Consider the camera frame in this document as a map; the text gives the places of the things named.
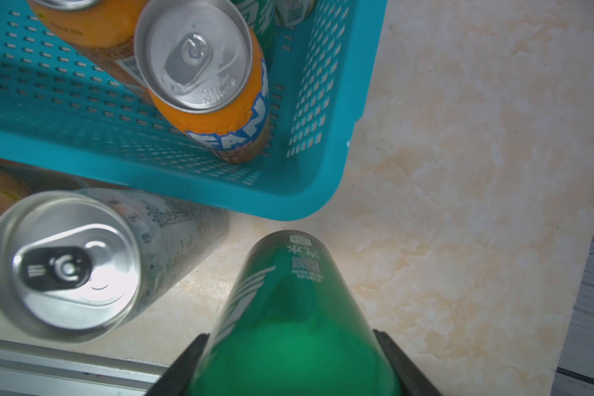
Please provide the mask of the white monster energy can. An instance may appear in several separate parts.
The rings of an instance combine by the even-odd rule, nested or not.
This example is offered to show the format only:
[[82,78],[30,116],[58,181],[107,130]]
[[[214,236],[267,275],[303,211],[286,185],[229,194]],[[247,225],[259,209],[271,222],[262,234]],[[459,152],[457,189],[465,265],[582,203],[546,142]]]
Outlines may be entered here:
[[225,210],[136,190],[45,191],[0,217],[0,311],[59,343],[139,316],[225,240]]

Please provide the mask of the brown gold drink can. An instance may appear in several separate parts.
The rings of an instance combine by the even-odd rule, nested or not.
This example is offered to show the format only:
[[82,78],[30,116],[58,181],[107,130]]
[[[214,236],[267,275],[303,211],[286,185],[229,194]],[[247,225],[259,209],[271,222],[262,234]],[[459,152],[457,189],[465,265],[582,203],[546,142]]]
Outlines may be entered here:
[[276,0],[276,24],[283,27],[296,26],[314,11],[316,4],[317,0]]

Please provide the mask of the teal plastic basket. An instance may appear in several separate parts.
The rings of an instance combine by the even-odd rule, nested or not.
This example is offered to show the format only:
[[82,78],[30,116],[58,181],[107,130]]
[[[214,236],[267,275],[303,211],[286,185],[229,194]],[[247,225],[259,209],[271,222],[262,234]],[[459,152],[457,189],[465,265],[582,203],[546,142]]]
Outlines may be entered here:
[[231,164],[77,54],[23,1],[0,1],[0,158],[262,218],[303,219],[341,182],[361,118],[384,1],[320,1],[280,28],[270,137]]

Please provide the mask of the green soda can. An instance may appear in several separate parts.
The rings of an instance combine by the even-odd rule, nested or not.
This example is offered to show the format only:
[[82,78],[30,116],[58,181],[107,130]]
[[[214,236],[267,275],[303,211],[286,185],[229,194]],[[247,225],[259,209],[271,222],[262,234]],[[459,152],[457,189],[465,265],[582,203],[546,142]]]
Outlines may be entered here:
[[249,252],[189,395],[399,395],[328,249],[295,230]]
[[246,23],[252,28],[262,48],[267,68],[273,65],[275,57],[274,0],[232,0]]

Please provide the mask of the orange soda can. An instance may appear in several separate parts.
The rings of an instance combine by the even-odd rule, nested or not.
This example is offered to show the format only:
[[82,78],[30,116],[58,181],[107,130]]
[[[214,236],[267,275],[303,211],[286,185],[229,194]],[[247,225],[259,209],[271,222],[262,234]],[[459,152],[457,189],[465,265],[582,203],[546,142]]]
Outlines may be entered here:
[[103,181],[0,159],[0,217],[18,201],[40,192],[88,188],[114,190],[116,187]]
[[135,60],[155,107],[229,163],[247,163],[269,137],[262,48],[231,1],[150,1],[135,29]]
[[135,28],[145,1],[29,1],[37,19],[79,54],[153,105],[135,60]]

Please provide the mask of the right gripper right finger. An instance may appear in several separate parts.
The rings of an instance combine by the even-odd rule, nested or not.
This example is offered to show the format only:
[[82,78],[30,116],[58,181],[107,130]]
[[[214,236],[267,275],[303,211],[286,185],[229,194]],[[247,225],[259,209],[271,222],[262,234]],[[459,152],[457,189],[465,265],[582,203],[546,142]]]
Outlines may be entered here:
[[376,339],[399,381],[403,395],[442,396],[432,381],[403,352],[388,333],[374,329]]

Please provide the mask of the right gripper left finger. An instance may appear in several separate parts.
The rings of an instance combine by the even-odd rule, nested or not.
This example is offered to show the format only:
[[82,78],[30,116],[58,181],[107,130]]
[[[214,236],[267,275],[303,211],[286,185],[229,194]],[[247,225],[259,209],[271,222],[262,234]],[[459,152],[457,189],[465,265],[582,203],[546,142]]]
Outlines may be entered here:
[[191,345],[174,361],[159,380],[147,391],[146,396],[184,395],[193,377],[203,351],[210,338],[209,333],[197,336]]

